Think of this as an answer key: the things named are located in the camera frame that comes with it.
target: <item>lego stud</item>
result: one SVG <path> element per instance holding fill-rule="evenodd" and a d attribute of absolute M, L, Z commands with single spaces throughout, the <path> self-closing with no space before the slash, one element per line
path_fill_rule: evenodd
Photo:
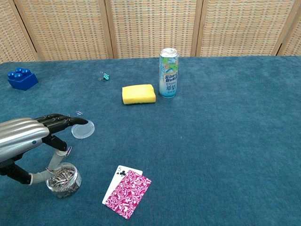
<path fill-rule="evenodd" d="M 14 78 L 16 80 L 21 80 L 22 79 L 22 74 L 21 73 L 15 73 Z"/>
<path fill-rule="evenodd" d="M 22 70 L 23 70 L 23 68 L 21 68 L 21 67 L 17 67 L 17 69 L 16 69 L 16 72 L 17 72 L 17 73 L 21 73 L 21 72 L 22 72 Z"/>
<path fill-rule="evenodd" d="M 29 69 L 22 69 L 21 73 L 22 73 L 22 75 L 25 75 L 25 76 L 31 75 L 31 72 Z"/>
<path fill-rule="evenodd" d="M 8 73 L 8 78 L 9 78 L 9 79 L 14 79 L 15 73 L 16 73 L 16 72 L 9 72 L 9 73 Z"/>

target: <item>binder clip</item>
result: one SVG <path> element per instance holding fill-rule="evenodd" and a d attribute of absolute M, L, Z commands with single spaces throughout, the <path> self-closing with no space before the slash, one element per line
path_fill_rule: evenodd
<path fill-rule="evenodd" d="M 108 81 L 110 76 L 107 73 L 104 72 L 100 72 L 101 75 L 103 75 L 103 77 L 98 78 L 99 81 Z"/>

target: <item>paper clip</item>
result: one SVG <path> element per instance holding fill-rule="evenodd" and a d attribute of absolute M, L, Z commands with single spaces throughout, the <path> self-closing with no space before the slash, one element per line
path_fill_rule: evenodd
<path fill-rule="evenodd" d="M 108 81 L 110 79 L 110 76 L 107 73 L 100 72 L 100 74 L 103 74 L 103 77 L 98 78 L 99 81 Z"/>
<path fill-rule="evenodd" d="M 66 155 L 65 155 L 65 157 L 69 156 L 69 154 L 70 154 L 71 150 L 72 150 L 72 147 L 71 147 L 71 146 L 70 146 L 70 147 L 68 147 L 68 149 L 67 149 L 67 151 L 66 151 Z"/>
<path fill-rule="evenodd" d="M 53 172 L 53 170 L 49 170 L 48 167 L 46 167 L 45 169 L 48 171 L 48 173 L 50 173 L 50 174 L 52 174 L 52 175 L 55 174 L 55 173 Z"/>
<path fill-rule="evenodd" d="M 83 115 L 83 113 L 82 113 L 82 112 L 79 112 L 79 111 L 76 111 L 76 114 L 77 114 L 77 115 Z"/>

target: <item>blue lego brick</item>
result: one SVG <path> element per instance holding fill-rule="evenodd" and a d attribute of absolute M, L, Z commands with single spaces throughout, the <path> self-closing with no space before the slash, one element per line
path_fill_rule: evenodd
<path fill-rule="evenodd" d="M 38 83 L 37 77 L 29 69 L 18 67 L 15 72 L 8 73 L 8 81 L 15 89 L 28 90 Z"/>

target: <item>yellow sponge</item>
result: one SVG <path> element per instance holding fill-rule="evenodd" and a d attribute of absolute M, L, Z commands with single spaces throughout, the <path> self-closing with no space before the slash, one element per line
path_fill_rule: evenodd
<path fill-rule="evenodd" d="M 156 95 L 150 84 L 122 87 L 122 100 L 125 105 L 155 103 Z"/>

